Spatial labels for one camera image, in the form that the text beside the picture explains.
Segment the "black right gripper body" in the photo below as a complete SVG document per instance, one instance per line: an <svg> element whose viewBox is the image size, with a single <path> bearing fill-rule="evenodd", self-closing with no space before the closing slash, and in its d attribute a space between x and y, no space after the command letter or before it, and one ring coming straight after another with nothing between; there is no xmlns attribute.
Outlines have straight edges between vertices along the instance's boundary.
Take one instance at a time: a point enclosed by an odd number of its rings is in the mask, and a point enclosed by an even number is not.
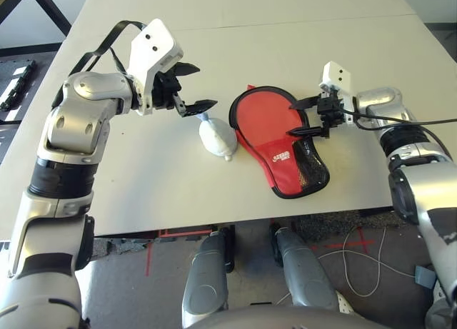
<svg viewBox="0 0 457 329"><path fill-rule="evenodd" d="M317 114L324 127L337 127L345 123L345 113L342 111L337 91L320 96L317 101Z"/></svg>

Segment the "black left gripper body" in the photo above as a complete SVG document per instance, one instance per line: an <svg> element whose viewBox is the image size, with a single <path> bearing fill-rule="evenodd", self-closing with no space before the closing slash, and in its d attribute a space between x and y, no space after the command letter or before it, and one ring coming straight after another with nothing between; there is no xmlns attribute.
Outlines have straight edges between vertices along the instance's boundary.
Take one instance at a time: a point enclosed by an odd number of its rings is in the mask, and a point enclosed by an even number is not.
<svg viewBox="0 0 457 329"><path fill-rule="evenodd" d="M179 83L176 72L174 69L170 69L167 72L158 72L154 76L152 95L153 108L156 110L173 108L178 111L181 110L181 106L176 103L176 97L178 92L181 90L181 84Z"/></svg>

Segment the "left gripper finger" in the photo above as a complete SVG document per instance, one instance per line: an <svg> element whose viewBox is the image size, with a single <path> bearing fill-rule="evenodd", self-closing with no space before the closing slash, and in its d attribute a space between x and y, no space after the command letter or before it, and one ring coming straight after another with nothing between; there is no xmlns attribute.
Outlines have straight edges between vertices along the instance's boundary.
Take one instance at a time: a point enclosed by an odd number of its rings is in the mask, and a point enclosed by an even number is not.
<svg viewBox="0 0 457 329"><path fill-rule="evenodd" d="M175 76L188 76L190 74L198 73L200 68L190 63L178 62L174 66Z"/></svg>
<svg viewBox="0 0 457 329"><path fill-rule="evenodd" d="M204 99L188 105L185 104L181 97L176 93L174 94L174 103L180 116L195 116L208 111L210 108L215 106L218 101Z"/></svg>

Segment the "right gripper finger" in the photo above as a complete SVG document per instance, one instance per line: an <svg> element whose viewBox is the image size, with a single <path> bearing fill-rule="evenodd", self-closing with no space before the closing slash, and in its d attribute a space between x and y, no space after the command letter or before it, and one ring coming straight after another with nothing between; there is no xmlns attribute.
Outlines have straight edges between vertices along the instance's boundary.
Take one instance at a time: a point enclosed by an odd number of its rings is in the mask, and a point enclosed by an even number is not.
<svg viewBox="0 0 457 329"><path fill-rule="evenodd" d="M294 137L323 137L328 138L328 128L322 126L296 127L286 132Z"/></svg>
<svg viewBox="0 0 457 329"><path fill-rule="evenodd" d="M319 101L318 96L303 98L303 99L293 102L289 106L289 108L293 109L293 110L297 110L297 111L304 111L305 109L313 108L314 106L316 106L318 101Z"/></svg>

